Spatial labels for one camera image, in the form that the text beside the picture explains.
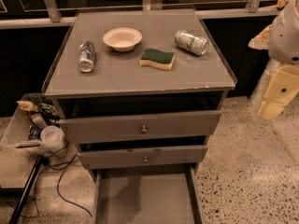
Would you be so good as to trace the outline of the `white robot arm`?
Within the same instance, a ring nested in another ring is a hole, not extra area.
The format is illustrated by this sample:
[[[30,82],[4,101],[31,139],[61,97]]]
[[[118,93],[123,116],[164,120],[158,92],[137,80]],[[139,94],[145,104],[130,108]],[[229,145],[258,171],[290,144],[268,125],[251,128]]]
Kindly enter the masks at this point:
[[[299,0],[278,0],[279,14],[249,42],[279,63],[270,74],[257,116],[276,119],[299,92]]]

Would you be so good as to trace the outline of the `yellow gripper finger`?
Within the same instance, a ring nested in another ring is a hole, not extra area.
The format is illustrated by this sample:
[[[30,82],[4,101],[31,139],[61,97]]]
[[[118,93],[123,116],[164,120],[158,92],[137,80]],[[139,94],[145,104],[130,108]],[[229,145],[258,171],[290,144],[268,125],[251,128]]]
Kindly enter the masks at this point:
[[[270,76],[257,116],[276,119],[298,93],[299,67],[290,64],[281,66]]]
[[[252,49],[268,49],[269,31],[270,25],[250,40],[249,47]]]

